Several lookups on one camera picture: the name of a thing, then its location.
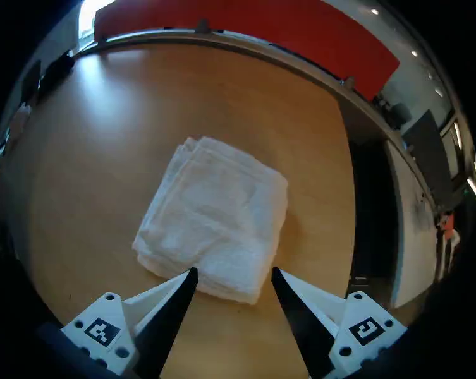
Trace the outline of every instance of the red wall panel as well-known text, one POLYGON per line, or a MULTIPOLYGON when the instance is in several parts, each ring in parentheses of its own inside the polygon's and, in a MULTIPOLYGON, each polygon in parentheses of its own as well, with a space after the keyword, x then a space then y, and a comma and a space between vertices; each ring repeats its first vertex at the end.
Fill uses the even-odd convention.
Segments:
POLYGON ((321 0, 117 0, 97 12, 95 40, 159 27, 211 29, 252 35, 355 77, 371 100, 399 66, 397 58, 356 21, 321 0))

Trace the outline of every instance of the screw hole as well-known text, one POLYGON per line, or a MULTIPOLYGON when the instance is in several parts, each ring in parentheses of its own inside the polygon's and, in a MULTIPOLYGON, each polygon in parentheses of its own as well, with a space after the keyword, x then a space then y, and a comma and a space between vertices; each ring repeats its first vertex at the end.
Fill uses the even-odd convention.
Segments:
POLYGON ((101 359, 101 358, 96 359, 96 360, 95 360, 95 363, 97 363, 99 366, 102 366, 102 367, 104 367, 104 368, 107 368, 107 363, 106 363, 106 361, 105 361, 104 359, 101 359))
POLYGON ((342 347, 339 350, 339 355, 342 357, 348 357, 352 353, 352 349, 350 349, 348 346, 342 347))
POLYGON ((120 358, 127 358, 129 356, 129 350, 127 350, 125 347, 119 347, 115 350, 115 354, 120 358))

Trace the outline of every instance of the orange object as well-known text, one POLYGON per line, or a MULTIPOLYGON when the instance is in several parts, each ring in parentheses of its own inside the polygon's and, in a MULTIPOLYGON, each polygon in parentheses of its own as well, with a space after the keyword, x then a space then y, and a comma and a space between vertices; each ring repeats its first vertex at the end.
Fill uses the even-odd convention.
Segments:
POLYGON ((361 24, 320 0, 117 0, 95 16, 94 39, 161 27, 192 28, 201 19, 280 45, 372 100, 399 66, 398 59, 361 24))

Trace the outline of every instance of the desk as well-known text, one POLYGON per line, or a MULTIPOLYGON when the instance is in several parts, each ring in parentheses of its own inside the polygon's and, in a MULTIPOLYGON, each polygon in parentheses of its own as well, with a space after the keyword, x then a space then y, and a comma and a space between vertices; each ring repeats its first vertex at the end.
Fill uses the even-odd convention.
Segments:
MULTIPOLYGON (((277 66, 196 45, 79 59, 1 162, 0 213, 62 323, 106 291, 162 281, 131 248, 176 146, 211 136, 281 172, 288 213, 274 264, 344 296, 355 204, 338 103, 277 66)), ((307 377, 267 281, 256 306, 197 292, 163 378, 307 377)))
POLYGON ((396 147, 386 141, 398 209, 398 259, 391 306, 397 308, 423 293, 436 270, 434 214, 420 183, 396 147))

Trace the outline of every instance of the folded towel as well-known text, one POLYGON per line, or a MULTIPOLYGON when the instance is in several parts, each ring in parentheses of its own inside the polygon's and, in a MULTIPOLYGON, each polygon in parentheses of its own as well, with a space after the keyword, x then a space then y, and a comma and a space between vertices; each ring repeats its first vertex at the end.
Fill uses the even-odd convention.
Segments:
POLYGON ((287 180, 212 138, 179 146, 133 243, 138 261, 171 278, 190 267, 198 289, 255 304, 278 247, 287 180))

